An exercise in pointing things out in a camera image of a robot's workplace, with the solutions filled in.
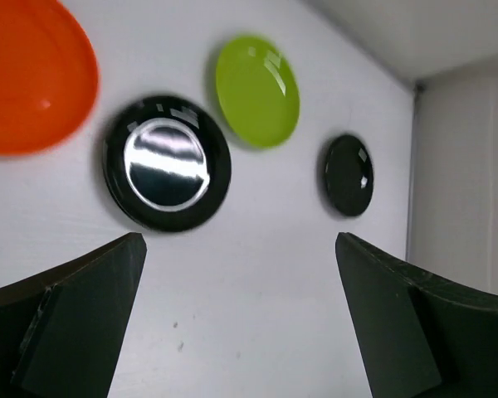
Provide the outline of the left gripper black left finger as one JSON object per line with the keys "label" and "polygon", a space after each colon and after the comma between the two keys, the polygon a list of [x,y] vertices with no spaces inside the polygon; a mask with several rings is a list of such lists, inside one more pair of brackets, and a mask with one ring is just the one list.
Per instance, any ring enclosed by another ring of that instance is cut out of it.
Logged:
{"label": "left gripper black left finger", "polygon": [[0,288],[0,397],[106,397],[146,253],[129,233]]}

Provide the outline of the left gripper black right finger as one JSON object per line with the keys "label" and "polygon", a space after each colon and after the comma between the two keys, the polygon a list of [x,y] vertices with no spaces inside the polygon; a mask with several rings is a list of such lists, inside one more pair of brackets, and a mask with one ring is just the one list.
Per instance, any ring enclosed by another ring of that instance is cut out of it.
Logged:
{"label": "left gripper black right finger", "polygon": [[498,397],[498,295],[351,233],[335,253],[372,396]]}

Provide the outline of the green plate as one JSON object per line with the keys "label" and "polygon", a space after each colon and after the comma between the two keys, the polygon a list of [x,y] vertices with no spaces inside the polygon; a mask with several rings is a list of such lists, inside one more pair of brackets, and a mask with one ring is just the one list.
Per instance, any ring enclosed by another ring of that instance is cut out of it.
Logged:
{"label": "green plate", "polygon": [[300,92],[291,66],[273,43],[241,34],[219,52],[215,88],[232,132],[254,148],[282,145],[300,117]]}

